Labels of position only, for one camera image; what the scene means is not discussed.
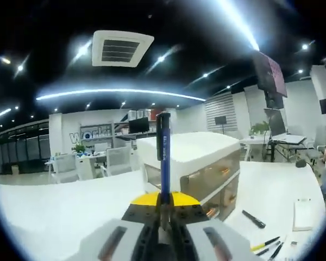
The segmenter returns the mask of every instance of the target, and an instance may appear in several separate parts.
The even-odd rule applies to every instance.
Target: pen
[[[275,244],[272,246],[278,246],[279,244],[280,244],[280,241],[275,242]],[[262,250],[261,252],[257,253],[256,256],[262,256],[264,253],[267,253],[272,248],[272,246],[269,246],[266,249]]]
[[[266,224],[264,224],[261,220],[255,218],[253,215],[250,215],[248,212],[246,212],[245,210],[242,211],[242,213],[249,218],[256,226],[258,226],[259,228],[265,228]]]
[[[276,237],[276,238],[273,238],[273,239],[271,239],[271,240],[268,240],[268,241],[266,241],[266,242],[264,242],[264,243],[262,243],[262,244],[260,244],[260,245],[258,245],[258,246],[254,246],[254,247],[251,248],[251,251],[256,251],[256,250],[261,249],[261,248],[263,248],[263,247],[265,247],[265,246],[268,246],[268,245],[271,244],[272,242],[277,241],[279,238],[280,238],[280,237]]]
[[[283,242],[277,247],[277,249],[275,249],[274,253],[271,255],[271,257],[268,259],[268,261],[272,261],[278,254],[280,249],[283,247],[283,244],[285,242],[285,239],[283,240]]]

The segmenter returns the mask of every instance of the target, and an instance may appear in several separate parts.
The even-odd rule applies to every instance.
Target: window
[[[7,143],[4,143],[3,145],[1,145],[1,150],[2,150],[3,163],[10,163],[9,149],[8,149]]]
[[[25,139],[17,140],[17,156],[18,161],[26,161],[27,158],[27,143]]]
[[[49,149],[49,134],[40,135],[40,153],[42,159],[49,159],[51,157],[51,151]]]
[[[40,159],[38,137],[27,138],[28,159]]]
[[[50,158],[48,122],[27,126],[0,135],[0,173],[11,173],[18,165],[20,173],[46,170]]]
[[[17,162],[17,152],[16,152],[16,142],[10,142],[8,143],[9,146],[9,156],[10,156],[10,162],[15,163]]]

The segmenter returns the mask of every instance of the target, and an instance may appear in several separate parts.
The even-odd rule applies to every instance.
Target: laptop
[[[269,121],[272,140],[283,144],[299,145],[306,139],[305,136],[286,133],[284,120],[280,110],[265,109],[265,113]]]

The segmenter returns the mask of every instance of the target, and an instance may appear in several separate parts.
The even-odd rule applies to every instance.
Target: blue pen
[[[161,161],[161,204],[170,203],[170,113],[157,115],[157,159]]]

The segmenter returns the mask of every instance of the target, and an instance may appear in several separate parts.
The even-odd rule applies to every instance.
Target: television screen
[[[280,65],[270,57],[257,51],[253,54],[253,63],[259,89],[270,93],[277,92],[287,97],[286,85]]]
[[[129,133],[148,132],[150,130],[148,117],[129,121]]]

